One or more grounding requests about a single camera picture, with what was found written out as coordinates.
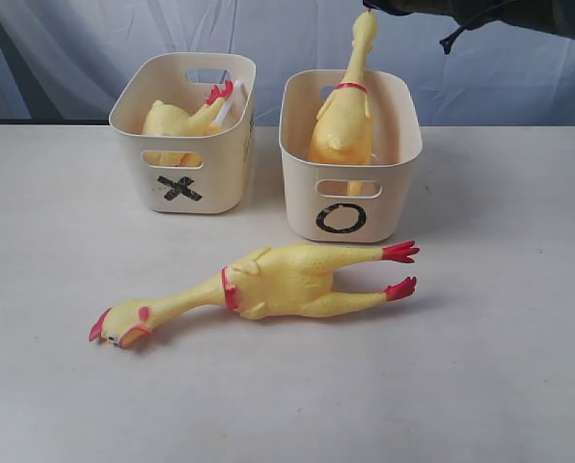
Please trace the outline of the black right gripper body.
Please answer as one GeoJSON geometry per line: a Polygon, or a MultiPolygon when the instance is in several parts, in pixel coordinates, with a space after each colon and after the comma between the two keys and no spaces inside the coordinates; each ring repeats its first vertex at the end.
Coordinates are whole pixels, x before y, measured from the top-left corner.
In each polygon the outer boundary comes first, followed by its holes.
{"type": "Polygon", "coordinates": [[[363,6],[387,14],[433,14],[469,30],[494,21],[575,40],[575,0],[372,0],[363,6]]]}

